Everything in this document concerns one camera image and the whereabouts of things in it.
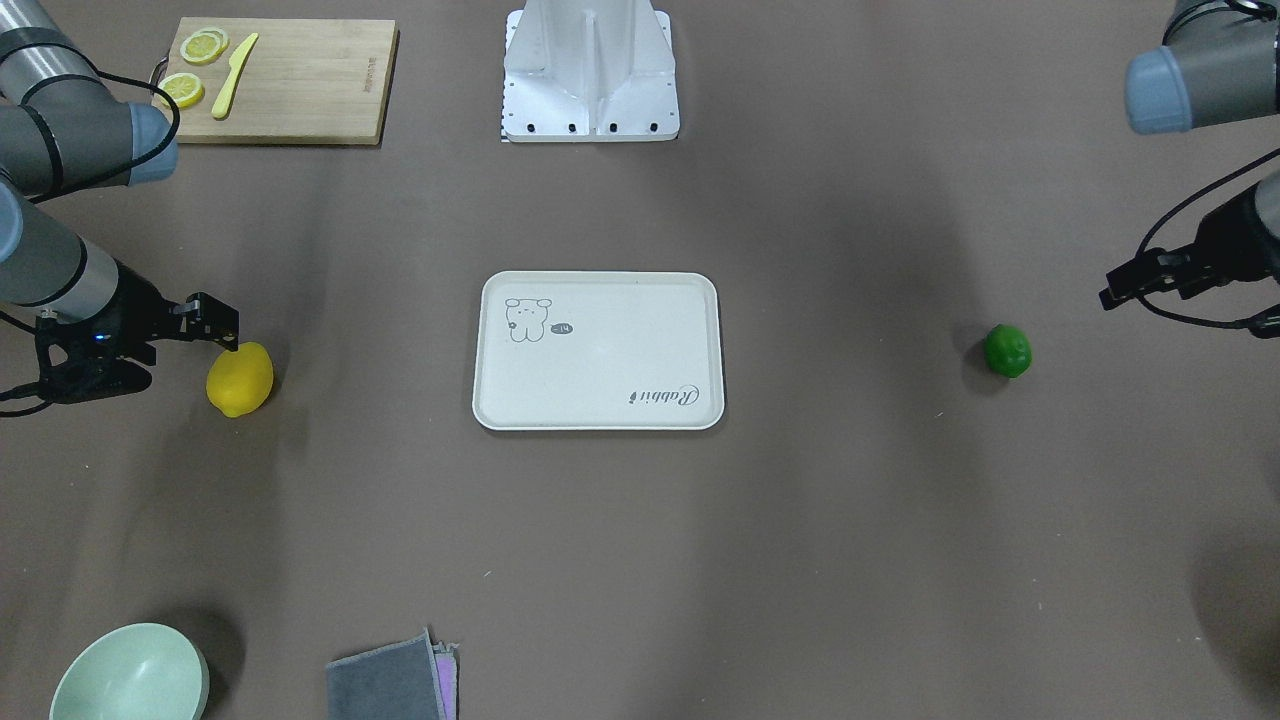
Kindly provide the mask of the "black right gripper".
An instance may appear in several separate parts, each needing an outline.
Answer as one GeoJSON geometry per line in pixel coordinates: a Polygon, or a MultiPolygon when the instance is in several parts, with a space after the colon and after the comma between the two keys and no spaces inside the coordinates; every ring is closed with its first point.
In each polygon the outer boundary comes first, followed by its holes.
{"type": "Polygon", "coordinates": [[[93,360],[157,364],[157,341],[211,342],[225,351],[239,348],[239,314],[209,293],[193,293],[182,305],[127,265],[116,263],[116,290],[105,309],[86,322],[84,350],[93,360]]]}

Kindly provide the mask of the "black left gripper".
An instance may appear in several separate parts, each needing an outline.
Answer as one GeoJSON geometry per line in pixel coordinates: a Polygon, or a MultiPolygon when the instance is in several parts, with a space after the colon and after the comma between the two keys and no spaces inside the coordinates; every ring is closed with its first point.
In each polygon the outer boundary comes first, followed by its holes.
{"type": "Polygon", "coordinates": [[[1279,278],[1277,205],[1238,195],[1199,223],[1188,251],[1146,250],[1105,275],[1105,311],[1152,293],[1179,290],[1183,300],[1233,282],[1279,278]],[[1190,260],[1201,278],[1190,282],[1190,260]]]}

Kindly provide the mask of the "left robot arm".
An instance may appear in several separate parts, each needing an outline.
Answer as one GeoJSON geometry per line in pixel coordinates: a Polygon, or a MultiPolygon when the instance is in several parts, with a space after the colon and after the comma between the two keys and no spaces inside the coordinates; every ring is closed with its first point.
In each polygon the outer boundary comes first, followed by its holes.
{"type": "MultiPolygon", "coordinates": [[[[1160,41],[1125,69],[1126,122],[1137,135],[1172,137],[1276,119],[1277,51],[1275,1],[1176,1],[1160,41]]],[[[1160,215],[1107,272],[1098,301],[1274,338],[1276,306],[1217,319],[1165,307],[1158,296],[1188,301],[1230,284],[1276,284],[1277,258],[1277,150],[1270,149],[1225,167],[1160,215]]]]}

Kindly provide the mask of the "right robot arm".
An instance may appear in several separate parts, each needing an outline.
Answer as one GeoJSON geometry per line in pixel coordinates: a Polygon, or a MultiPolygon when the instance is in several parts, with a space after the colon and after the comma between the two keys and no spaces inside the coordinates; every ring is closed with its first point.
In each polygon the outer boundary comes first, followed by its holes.
{"type": "Polygon", "coordinates": [[[165,299],[111,254],[47,214],[54,199],[163,181],[178,160],[180,109],[125,102],[37,1],[3,4],[3,301],[109,357],[154,363],[157,340],[239,343],[237,311],[206,293],[165,299]]]}

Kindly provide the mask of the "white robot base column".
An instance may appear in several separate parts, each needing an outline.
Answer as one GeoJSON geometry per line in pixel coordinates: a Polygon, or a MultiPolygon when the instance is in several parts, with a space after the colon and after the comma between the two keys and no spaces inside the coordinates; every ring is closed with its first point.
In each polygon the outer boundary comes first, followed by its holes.
{"type": "Polygon", "coordinates": [[[672,23],[652,3],[527,1],[504,28],[503,141],[678,137],[672,23]]]}

